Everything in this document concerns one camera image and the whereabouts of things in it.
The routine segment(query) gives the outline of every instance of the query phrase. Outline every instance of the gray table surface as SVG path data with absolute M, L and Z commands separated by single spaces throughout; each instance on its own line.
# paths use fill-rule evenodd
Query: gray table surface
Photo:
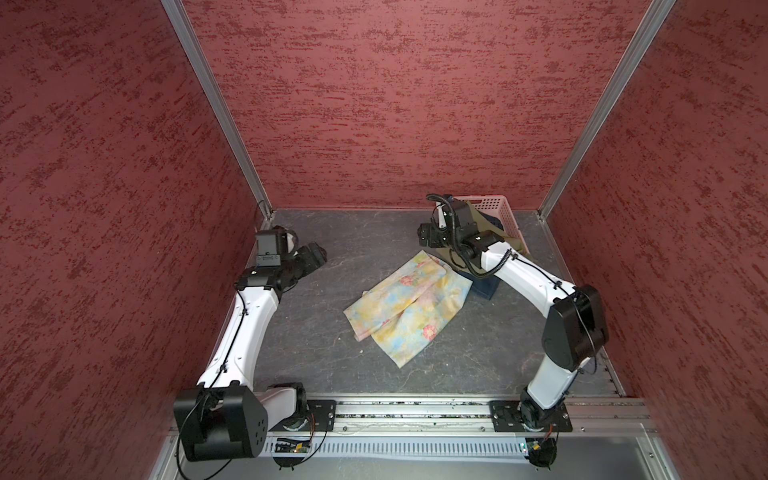
M 544 317 L 505 283 L 492 300 L 473 293 L 440 334 L 401 369 L 371 338 L 357 342 L 343 310 L 363 290 L 422 248 L 416 229 L 427 211 L 280 210 L 274 224 L 292 228 L 302 245 L 316 241 L 328 263 L 283 296 L 264 337 L 254 389 L 303 382 L 308 392 L 519 394 L 544 356 Z M 532 212 L 516 213 L 535 261 L 559 275 Z M 571 393 L 613 396 L 604 368 L 579 375 Z

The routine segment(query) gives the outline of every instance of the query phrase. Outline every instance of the floral cloth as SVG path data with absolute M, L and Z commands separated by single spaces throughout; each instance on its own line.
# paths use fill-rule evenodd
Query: floral cloth
M 470 286 L 471 280 L 421 251 L 344 314 L 358 341 L 372 336 L 402 368 L 464 306 Z

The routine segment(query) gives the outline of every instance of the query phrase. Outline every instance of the red textured wall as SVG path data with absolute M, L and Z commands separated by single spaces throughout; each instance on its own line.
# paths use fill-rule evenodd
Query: red textured wall
M 278 207 L 534 209 L 648 0 L 186 0 Z
M 0 26 L 0 478 L 144 480 L 254 201 L 159 1 Z
M 550 217 L 684 478 L 768 472 L 768 3 L 678 0 Z

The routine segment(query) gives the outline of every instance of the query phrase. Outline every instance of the plastic basket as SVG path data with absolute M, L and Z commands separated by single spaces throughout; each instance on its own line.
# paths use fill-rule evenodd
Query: plastic basket
M 525 254 L 531 254 L 528 245 L 525 243 L 525 238 L 523 238 L 523 234 L 520 232 L 518 223 L 515 221 L 515 216 L 512 215 L 512 209 L 509 208 L 507 197 L 504 195 L 463 195 L 454 198 L 469 202 L 477 211 L 501 220 L 507 235 L 519 238 L 523 243 L 523 248 L 525 248 Z

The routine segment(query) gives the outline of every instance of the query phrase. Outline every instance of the black mounting plate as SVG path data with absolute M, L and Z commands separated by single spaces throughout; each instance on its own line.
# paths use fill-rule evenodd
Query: black mounting plate
M 315 416 L 315 434 L 317 432 L 332 432 L 333 422 L 336 420 L 336 400 L 307 400 L 307 407 L 310 413 Z M 286 425 L 293 423 L 291 418 L 285 419 L 278 423 L 270 432 L 286 432 L 288 434 L 296 432 L 308 432 L 310 430 L 310 424 L 306 423 L 298 430 L 289 430 Z
M 491 407 L 491 420 L 495 432 L 526 432 L 534 433 L 525 428 L 525 425 L 517 420 L 517 411 L 520 402 L 518 400 L 492 400 L 488 403 Z M 568 411 L 565 404 L 560 405 L 554 411 L 552 416 L 553 432 L 573 432 L 574 427 L 571 424 Z

